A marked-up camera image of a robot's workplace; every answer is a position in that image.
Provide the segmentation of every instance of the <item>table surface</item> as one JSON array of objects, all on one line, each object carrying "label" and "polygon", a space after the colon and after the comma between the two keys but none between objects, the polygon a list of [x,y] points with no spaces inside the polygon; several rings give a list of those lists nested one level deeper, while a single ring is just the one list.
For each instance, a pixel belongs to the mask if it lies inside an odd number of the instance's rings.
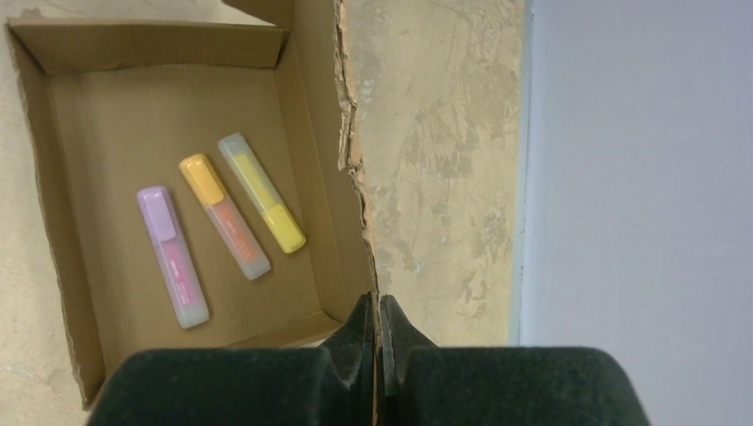
[{"label": "table surface", "polygon": [[[439,344],[505,343],[523,1],[345,6],[380,290]],[[218,0],[8,0],[0,13],[256,22]],[[82,424],[5,40],[0,91],[0,425]]]}]

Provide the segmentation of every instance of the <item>light blue surface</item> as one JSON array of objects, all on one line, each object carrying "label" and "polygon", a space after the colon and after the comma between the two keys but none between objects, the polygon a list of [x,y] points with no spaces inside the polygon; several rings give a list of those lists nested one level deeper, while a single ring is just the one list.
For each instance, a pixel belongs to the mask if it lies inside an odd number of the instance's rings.
[{"label": "light blue surface", "polygon": [[535,0],[520,342],[753,424],[753,2]]}]

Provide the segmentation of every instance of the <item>purple cap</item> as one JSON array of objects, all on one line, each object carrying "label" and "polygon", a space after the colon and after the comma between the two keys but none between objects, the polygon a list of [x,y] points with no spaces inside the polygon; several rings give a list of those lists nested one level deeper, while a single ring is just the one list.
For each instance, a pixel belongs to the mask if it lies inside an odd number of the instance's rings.
[{"label": "purple cap", "polygon": [[170,241],[182,234],[167,188],[144,188],[136,194],[136,199],[153,243]]}]

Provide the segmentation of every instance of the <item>yellow highlighter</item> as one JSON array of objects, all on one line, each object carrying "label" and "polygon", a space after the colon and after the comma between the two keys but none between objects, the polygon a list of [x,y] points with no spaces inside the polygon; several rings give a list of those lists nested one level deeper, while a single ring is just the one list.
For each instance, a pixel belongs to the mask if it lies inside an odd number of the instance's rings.
[{"label": "yellow highlighter", "polygon": [[230,169],[254,201],[282,251],[290,254],[302,248],[305,236],[269,181],[246,139],[240,133],[234,133],[220,140],[218,146]]}]

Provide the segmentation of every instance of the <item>cardboard box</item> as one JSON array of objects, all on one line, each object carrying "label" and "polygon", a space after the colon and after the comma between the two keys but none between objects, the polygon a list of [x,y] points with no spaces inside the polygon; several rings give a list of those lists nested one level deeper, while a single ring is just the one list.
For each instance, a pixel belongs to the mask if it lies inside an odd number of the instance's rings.
[{"label": "cardboard box", "polygon": [[[341,138],[331,0],[235,0],[276,27],[12,20],[8,28],[36,155],[84,405],[135,351],[289,346],[339,327],[374,287],[361,204],[337,168]],[[239,131],[308,242],[282,253],[217,142]],[[212,160],[269,256],[247,281],[178,171]],[[210,321],[183,330],[136,192],[170,189]]]}]

